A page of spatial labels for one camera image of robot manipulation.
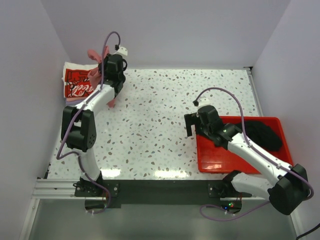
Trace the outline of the pink t shirt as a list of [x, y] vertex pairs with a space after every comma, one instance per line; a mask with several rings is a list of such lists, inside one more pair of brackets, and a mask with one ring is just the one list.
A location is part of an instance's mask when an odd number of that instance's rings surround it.
[[[107, 45], [105, 48], [104, 48], [104, 52], [103, 52], [103, 56], [106, 57], [107, 54], [110, 53], [110, 50], [109, 50], [109, 46]], [[100, 54], [98, 54], [95, 50], [93, 49], [89, 49], [87, 51], [87, 55], [88, 57], [91, 59], [91, 60], [94, 60], [96, 61], [98, 64], [102, 62], [102, 57]], [[99, 73], [99, 69], [98, 67], [95, 67], [93, 69], [91, 69], [87, 75], [87, 78], [93, 88], [93, 90], [95, 90], [97, 88], [97, 86], [100, 84], [101, 82], [101, 73]], [[114, 98], [113, 100], [109, 101], [107, 103], [107, 105], [110, 107], [110, 108], [114, 108], [115, 106], [115, 102], [116, 102], [116, 99]]]

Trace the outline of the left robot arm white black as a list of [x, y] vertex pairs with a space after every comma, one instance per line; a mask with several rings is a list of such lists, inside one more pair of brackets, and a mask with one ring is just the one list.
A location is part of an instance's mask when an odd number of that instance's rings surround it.
[[98, 65], [102, 74], [102, 83], [75, 106], [66, 106], [62, 113], [61, 146], [56, 158], [75, 154], [81, 171], [80, 178], [87, 181], [86, 191], [92, 196], [99, 196], [104, 190], [104, 184], [97, 165], [93, 147], [97, 140], [95, 117], [121, 92], [126, 77], [127, 61], [119, 53], [107, 54]]

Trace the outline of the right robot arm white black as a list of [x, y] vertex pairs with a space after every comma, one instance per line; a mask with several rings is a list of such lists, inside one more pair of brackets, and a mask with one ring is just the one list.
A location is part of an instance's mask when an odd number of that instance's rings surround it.
[[284, 215], [291, 214], [303, 201], [313, 197], [314, 191], [304, 167], [291, 166], [268, 153], [245, 135], [244, 127], [223, 123], [213, 106], [206, 105], [196, 113], [186, 114], [184, 120], [187, 136], [192, 136], [194, 126], [197, 135], [242, 158], [262, 175], [259, 178], [237, 169], [231, 171], [222, 180], [221, 197], [252, 194], [266, 199]]

